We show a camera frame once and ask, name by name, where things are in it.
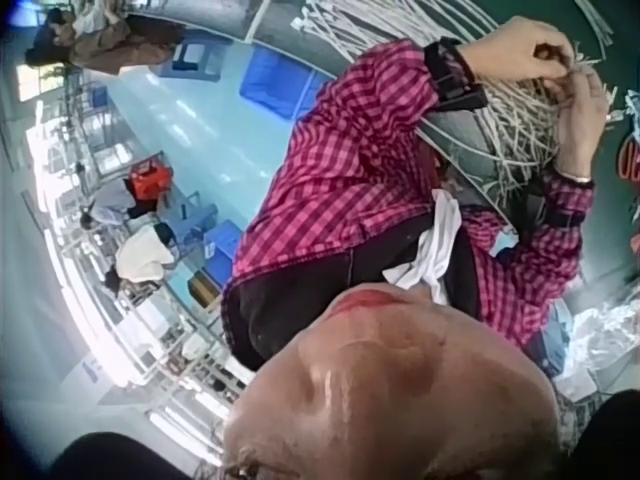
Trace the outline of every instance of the green table surface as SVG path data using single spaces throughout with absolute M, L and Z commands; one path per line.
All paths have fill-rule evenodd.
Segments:
M 599 58 L 595 34 L 573 0 L 477 0 L 493 18 L 502 22 L 513 15 L 536 18 L 556 25 L 580 51 Z M 607 49 L 607 60 L 597 66 L 603 80 L 619 88 L 616 106 L 623 105 L 624 93 L 638 89 L 638 50 L 640 47 L 640 8 L 637 0 L 592 0 L 598 11 L 614 27 L 614 45 Z M 303 0 L 272 0 L 254 42 L 291 55 L 332 76 L 339 75 L 348 62 L 326 42 L 290 27 L 300 15 Z M 168 0 L 163 7 L 147 13 L 182 21 L 242 40 L 256 14 L 259 0 Z M 623 138 L 630 132 L 629 121 L 614 124 L 606 132 L 594 167 L 597 193 L 593 210 L 583 227 L 584 249 L 581 262 L 583 286 L 574 291 L 569 303 L 581 309 L 598 303 L 622 289 L 637 270 L 629 248 L 635 228 L 631 225 L 631 203 L 635 190 L 616 173 L 616 157 Z M 490 168 L 486 160 L 465 158 L 465 169 Z

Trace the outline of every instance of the brown jacket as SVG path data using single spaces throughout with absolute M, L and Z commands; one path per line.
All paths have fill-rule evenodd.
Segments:
M 69 61 L 111 75 L 118 75 L 122 67 L 161 64 L 173 56 L 182 31 L 179 25 L 132 15 L 79 36 L 71 47 Z

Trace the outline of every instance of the blue floor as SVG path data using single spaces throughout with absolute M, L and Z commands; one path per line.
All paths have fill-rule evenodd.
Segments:
M 231 45 L 218 83 L 158 78 L 146 67 L 100 78 L 148 153 L 164 151 L 177 187 L 199 191 L 243 229 L 284 159 L 293 126 L 239 96 L 252 51 Z

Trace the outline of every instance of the window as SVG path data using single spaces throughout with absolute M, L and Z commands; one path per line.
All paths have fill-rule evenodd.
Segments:
M 60 72 L 61 65 L 47 65 L 41 68 L 31 68 L 27 65 L 18 65 L 18 93 L 20 101 L 31 100 L 49 90 L 60 88 L 64 82 Z

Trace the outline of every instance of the pink plaid shirt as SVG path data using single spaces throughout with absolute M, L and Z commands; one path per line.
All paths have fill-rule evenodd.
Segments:
M 344 252 L 412 217 L 433 199 L 416 127 L 438 102 L 424 52 L 380 45 L 319 94 L 295 127 L 284 164 L 247 229 L 228 289 L 279 268 Z M 546 201 L 586 213 L 593 188 L 544 177 Z M 577 274 L 580 228 L 537 227 L 499 259 L 504 227 L 490 210 L 462 210 L 477 271 L 482 320 L 518 346 L 546 323 L 550 303 Z M 223 301 L 222 317 L 228 322 Z M 232 349 L 234 339 L 227 335 Z

